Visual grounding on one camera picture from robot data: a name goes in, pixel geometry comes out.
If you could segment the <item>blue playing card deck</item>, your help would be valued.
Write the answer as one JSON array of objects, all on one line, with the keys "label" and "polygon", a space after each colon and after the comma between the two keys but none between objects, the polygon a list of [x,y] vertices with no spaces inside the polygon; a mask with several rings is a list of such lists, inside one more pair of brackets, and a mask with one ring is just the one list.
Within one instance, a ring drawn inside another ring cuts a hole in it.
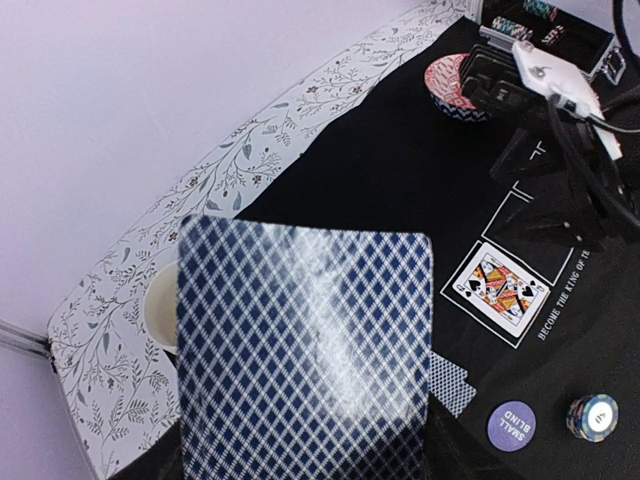
[{"label": "blue playing card deck", "polygon": [[419,233],[186,221],[185,477],[420,478],[432,267]]}]

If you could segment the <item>queen of spades card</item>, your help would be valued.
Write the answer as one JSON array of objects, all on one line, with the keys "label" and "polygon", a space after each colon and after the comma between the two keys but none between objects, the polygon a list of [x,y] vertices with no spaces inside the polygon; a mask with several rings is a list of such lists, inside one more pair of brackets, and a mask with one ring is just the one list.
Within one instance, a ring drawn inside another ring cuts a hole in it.
[{"label": "queen of spades card", "polygon": [[525,333],[550,293],[542,280],[488,242],[463,263],[451,287],[465,307],[514,338]]}]

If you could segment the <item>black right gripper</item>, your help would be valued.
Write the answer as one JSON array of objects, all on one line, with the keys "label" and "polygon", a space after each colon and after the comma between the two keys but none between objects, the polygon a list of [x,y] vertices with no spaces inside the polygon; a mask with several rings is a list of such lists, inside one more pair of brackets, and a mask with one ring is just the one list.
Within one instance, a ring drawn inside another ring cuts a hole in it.
[{"label": "black right gripper", "polygon": [[560,92],[527,89],[512,55],[476,44],[459,73],[463,94],[479,110],[513,128],[489,174],[520,182],[531,199],[497,227],[501,240],[584,246],[639,241],[639,89],[604,104],[621,140],[612,159],[596,127],[564,110]]}]

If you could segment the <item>stack of poker chips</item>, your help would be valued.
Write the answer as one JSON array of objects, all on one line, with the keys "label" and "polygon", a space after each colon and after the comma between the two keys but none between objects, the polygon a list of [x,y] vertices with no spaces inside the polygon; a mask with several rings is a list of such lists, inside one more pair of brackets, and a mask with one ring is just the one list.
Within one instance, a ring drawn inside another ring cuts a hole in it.
[{"label": "stack of poker chips", "polygon": [[617,402],[607,394],[587,395],[574,400],[565,420],[578,439],[599,443],[616,428],[619,419]]}]

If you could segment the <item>purple small blind button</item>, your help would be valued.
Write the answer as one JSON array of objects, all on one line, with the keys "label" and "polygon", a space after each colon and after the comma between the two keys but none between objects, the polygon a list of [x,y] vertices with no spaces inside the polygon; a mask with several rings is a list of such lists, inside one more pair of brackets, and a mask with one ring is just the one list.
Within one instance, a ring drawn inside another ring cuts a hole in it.
[{"label": "purple small blind button", "polygon": [[529,405],[521,401],[508,401],[497,406],[487,423],[490,443],[502,452],[516,452],[533,439],[536,416]]}]

